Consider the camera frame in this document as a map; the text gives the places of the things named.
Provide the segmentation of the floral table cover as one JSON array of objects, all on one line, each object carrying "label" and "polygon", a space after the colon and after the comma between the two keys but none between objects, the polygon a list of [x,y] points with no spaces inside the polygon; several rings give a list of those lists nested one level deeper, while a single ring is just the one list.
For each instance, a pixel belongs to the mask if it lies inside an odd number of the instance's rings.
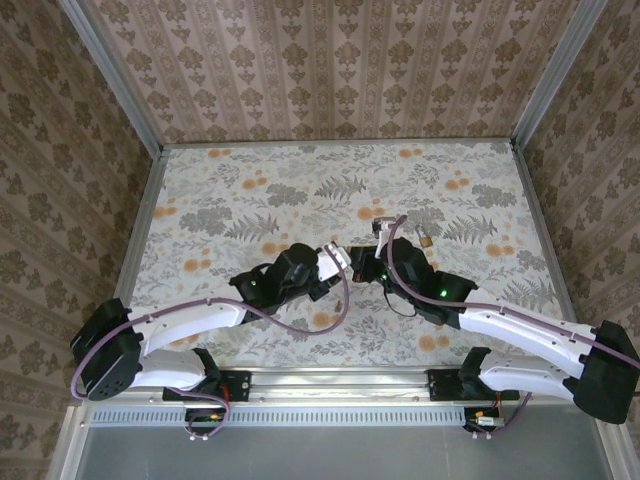
[{"label": "floral table cover", "polygon": [[[371,223],[406,215],[401,235],[431,265],[493,295],[562,318],[558,298],[509,144],[284,146],[172,150],[146,239],[132,301],[222,296],[229,279],[273,261],[294,243],[374,243]],[[433,325],[376,284],[350,284],[343,323],[295,334],[267,321],[174,341],[210,351],[224,366],[456,365],[484,335]],[[343,287],[298,299],[280,321],[331,325]]]}]

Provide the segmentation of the grey metal panel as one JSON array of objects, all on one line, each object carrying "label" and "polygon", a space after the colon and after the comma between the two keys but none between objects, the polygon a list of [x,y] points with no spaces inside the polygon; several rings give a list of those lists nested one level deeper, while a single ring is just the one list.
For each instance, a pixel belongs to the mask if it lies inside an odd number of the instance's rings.
[{"label": "grey metal panel", "polygon": [[534,402],[502,433],[343,423],[226,426],[210,440],[139,410],[70,409],[46,480],[640,480],[627,429]]}]

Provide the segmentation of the aluminium mounting rail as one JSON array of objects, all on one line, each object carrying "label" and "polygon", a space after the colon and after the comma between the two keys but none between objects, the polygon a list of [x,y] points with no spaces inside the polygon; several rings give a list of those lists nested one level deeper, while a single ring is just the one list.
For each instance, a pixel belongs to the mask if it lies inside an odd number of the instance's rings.
[{"label": "aluminium mounting rail", "polygon": [[[481,350],[478,358],[467,358],[457,368],[463,375],[473,375],[490,389],[500,393],[506,390],[538,393],[571,401],[583,409],[589,403],[601,404],[608,400],[610,393],[618,387],[607,387],[604,370],[600,367],[585,369],[577,379],[561,369],[533,357],[505,357],[495,352]],[[134,364],[131,368],[123,365],[111,368],[86,368],[80,375],[85,388],[84,395],[91,401],[110,399],[132,388],[173,388],[190,392],[207,377],[221,371],[210,358],[198,360],[193,366],[180,364],[173,368],[166,364],[151,363],[147,366]],[[364,372],[364,371],[250,371],[252,383],[250,392],[258,386],[274,388],[312,388],[343,386],[350,389],[372,385],[420,384],[428,388],[426,371],[419,373]]]}]

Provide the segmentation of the aluminium table end rail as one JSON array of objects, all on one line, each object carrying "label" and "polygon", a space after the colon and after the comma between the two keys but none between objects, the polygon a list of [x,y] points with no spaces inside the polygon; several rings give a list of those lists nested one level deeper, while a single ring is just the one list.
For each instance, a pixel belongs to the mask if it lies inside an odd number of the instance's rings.
[{"label": "aluminium table end rail", "polygon": [[400,144],[462,144],[475,145],[487,143],[512,144],[509,138],[403,138],[403,139],[339,139],[339,140],[276,140],[253,142],[195,142],[195,143],[167,143],[162,146],[164,150],[181,150],[197,148],[261,148],[284,146],[348,146],[348,145],[400,145]]}]

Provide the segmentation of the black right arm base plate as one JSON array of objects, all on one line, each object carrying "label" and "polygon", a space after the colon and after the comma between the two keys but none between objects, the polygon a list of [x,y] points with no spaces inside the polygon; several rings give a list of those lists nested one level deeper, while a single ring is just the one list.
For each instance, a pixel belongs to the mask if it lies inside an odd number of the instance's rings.
[{"label": "black right arm base plate", "polygon": [[433,401],[495,401],[518,400],[517,390],[502,393],[490,389],[473,375],[463,375],[457,368],[430,369],[426,371],[429,396]]}]

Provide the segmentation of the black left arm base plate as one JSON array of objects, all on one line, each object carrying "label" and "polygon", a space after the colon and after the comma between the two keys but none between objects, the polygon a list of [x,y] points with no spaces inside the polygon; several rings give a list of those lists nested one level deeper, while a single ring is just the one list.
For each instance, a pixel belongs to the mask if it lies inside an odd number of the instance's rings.
[{"label": "black left arm base plate", "polygon": [[227,402],[247,402],[251,383],[250,371],[221,370],[200,382],[190,393],[214,395]]}]

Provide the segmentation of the aluminium table side rail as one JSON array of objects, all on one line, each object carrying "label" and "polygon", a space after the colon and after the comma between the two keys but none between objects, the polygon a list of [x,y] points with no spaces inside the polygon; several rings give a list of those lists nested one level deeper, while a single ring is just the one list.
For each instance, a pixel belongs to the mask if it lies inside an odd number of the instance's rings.
[{"label": "aluminium table side rail", "polygon": [[166,154],[162,151],[152,161],[115,287],[114,297],[121,301],[125,309],[125,323],[134,319],[133,314],[130,312],[130,303],[143,258],[146,239],[154,217],[158,196],[163,185],[166,166]]},{"label": "aluminium table side rail", "polygon": [[547,263],[552,284],[555,288],[563,319],[572,323],[577,323],[578,319],[574,311],[568,288],[562,274],[562,270],[554,249],[549,230],[546,225],[545,217],[539,199],[537,197],[531,175],[529,173],[524,155],[522,153],[522,149],[514,140],[510,141],[510,147],[523,186],[523,190],[527,198],[529,209],[531,211],[536,232],[541,243],[542,253]]}]

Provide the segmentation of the aluminium frame post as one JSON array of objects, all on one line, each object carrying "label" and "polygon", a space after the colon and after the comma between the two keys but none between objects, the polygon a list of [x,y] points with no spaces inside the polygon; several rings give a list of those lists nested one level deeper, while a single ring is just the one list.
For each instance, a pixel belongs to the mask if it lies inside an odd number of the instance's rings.
[{"label": "aluminium frame post", "polygon": [[100,32],[84,0],[59,0],[59,3],[114,93],[141,143],[152,160],[156,161],[162,154],[162,141],[154,131],[141,97],[136,94],[133,83],[127,79],[126,72],[117,58],[116,50],[108,45],[106,37]]},{"label": "aluminium frame post", "polygon": [[608,0],[580,0],[511,136],[523,150],[576,62]]}]

